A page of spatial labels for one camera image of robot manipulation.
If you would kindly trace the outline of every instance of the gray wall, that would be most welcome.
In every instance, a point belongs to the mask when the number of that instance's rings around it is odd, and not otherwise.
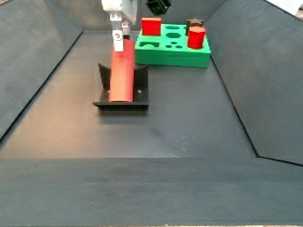
[[[258,154],[303,164],[303,22],[264,0],[229,0],[208,27]]]
[[[0,138],[81,33],[53,0],[0,5]]]
[[[173,0],[167,15],[162,16],[165,23],[185,23],[190,18],[208,20],[226,0]],[[110,15],[103,11],[101,0],[55,0],[67,11],[71,18],[86,30],[110,30]],[[138,26],[141,29],[142,15],[153,15],[146,6],[146,0],[139,0]]]

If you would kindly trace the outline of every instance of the black base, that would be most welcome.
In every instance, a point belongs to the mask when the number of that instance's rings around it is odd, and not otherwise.
[[[149,66],[143,65],[134,69],[134,102],[110,102],[110,75],[111,69],[99,64],[99,73],[103,83],[99,102],[93,104],[105,110],[145,110],[149,108]]]

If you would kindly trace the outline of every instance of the red cube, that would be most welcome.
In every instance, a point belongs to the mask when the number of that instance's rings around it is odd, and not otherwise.
[[[142,18],[142,35],[162,35],[162,18]]]

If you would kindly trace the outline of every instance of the bin floor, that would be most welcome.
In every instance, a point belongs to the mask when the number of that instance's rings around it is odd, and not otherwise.
[[[303,224],[303,168],[258,159],[214,64],[150,66],[147,112],[102,112],[87,32],[0,144],[0,226]]]

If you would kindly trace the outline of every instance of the green block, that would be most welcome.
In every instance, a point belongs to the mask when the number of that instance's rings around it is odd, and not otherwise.
[[[205,38],[200,50],[187,47],[186,25],[162,24],[162,36],[139,34],[137,63],[179,67],[209,67],[212,48]]]

